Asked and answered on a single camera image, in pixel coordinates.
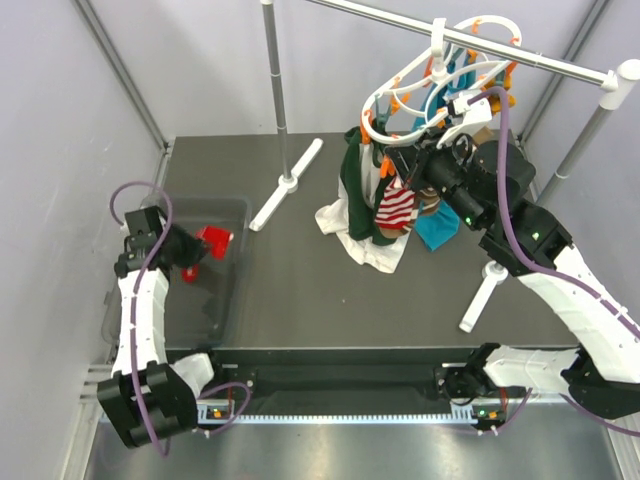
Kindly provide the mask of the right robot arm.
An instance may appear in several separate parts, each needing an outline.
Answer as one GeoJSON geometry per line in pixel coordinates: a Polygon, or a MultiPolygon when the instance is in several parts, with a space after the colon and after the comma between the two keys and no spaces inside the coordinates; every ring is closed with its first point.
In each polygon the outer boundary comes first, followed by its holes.
{"type": "Polygon", "coordinates": [[[536,170],[508,140],[476,144],[438,135],[388,146],[403,187],[432,187],[471,230],[480,247],[542,299],[578,341],[535,350],[485,343],[457,371],[454,389],[471,398],[519,387],[565,397],[614,420],[639,411],[639,326],[595,278],[571,234],[525,196],[536,170]]]}

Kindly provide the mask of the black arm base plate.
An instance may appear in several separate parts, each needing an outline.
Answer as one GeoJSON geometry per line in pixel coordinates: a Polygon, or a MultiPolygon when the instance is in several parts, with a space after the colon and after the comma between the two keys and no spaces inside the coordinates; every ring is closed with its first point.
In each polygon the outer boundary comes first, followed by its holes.
{"type": "Polygon", "coordinates": [[[252,394],[276,392],[365,391],[412,389],[427,398],[463,398],[475,394],[479,384],[458,367],[445,369],[403,363],[277,363],[215,364],[214,379],[204,394],[225,382],[243,382],[252,394]]]}

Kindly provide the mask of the brown white striped sock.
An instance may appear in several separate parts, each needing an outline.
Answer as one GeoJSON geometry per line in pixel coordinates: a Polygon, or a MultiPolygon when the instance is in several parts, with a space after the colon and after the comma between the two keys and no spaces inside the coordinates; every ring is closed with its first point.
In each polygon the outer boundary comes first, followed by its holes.
{"type": "Polygon", "coordinates": [[[438,212],[441,199],[436,190],[425,188],[416,193],[418,214],[420,216],[431,216],[438,212]]]}

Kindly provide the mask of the white clip hanger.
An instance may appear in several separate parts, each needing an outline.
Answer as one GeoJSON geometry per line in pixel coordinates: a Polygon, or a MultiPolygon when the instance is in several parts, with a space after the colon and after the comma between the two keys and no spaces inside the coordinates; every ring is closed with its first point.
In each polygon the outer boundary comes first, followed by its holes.
{"type": "MultiPolygon", "coordinates": [[[[374,90],[365,100],[358,126],[363,139],[367,143],[377,143],[383,150],[388,145],[411,144],[424,134],[439,131],[444,133],[450,123],[447,119],[447,102],[456,93],[445,95],[444,107],[438,108],[435,115],[429,119],[427,109],[440,91],[451,81],[457,83],[456,80],[461,75],[471,71],[476,73],[476,81],[457,93],[472,89],[479,89],[483,93],[491,87],[509,90],[516,66],[515,61],[500,60],[488,51],[437,38],[431,42],[430,47],[374,90]],[[447,65],[458,48],[463,51],[456,61],[456,70],[448,73],[447,65]],[[477,52],[477,58],[474,64],[463,67],[465,50],[477,52]],[[429,59],[433,60],[431,74],[424,77],[429,59]],[[411,132],[414,121],[421,116],[424,117],[425,124],[411,132]]],[[[386,176],[393,172],[394,168],[390,162],[382,158],[380,175],[386,176]]]]}

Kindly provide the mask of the orange sock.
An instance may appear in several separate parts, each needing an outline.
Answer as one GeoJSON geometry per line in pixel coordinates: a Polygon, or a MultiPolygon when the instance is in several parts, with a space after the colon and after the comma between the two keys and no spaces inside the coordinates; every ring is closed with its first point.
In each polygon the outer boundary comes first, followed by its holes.
{"type": "MultiPolygon", "coordinates": [[[[506,93],[507,97],[507,107],[512,108],[516,105],[516,99],[513,95],[506,93]]],[[[501,97],[498,93],[494,92],[488,96],[488,102],[491,109],[491,114],[496,116],[502,111],[502,102],[501,97]]]]}

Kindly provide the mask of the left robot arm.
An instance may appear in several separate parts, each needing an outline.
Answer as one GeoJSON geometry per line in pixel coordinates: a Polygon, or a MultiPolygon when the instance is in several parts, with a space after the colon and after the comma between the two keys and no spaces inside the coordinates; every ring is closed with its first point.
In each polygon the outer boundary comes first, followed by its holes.
{"type": "Polygon", "coordinates": [[[225,370],[206,353],[170,362],[165,307],[171,271],[196,266],[206,243],[173,224],[158,206],[125,214],[128,234],[114,264],[121,298],[119,343],[97,398],[128,448],[169,439],[197,424],[197,400],[226,387],[225,370]]]}

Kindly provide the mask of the red white striped sock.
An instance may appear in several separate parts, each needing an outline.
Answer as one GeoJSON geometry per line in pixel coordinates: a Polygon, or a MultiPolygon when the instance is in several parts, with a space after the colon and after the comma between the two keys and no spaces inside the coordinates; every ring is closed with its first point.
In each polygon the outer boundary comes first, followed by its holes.
{"type": "Polygon", "coordinates": [[[417,214],[415,192],[395,177],[384,189],[374,222],[384,234],[401,236],[411,230],[417,214]]]}

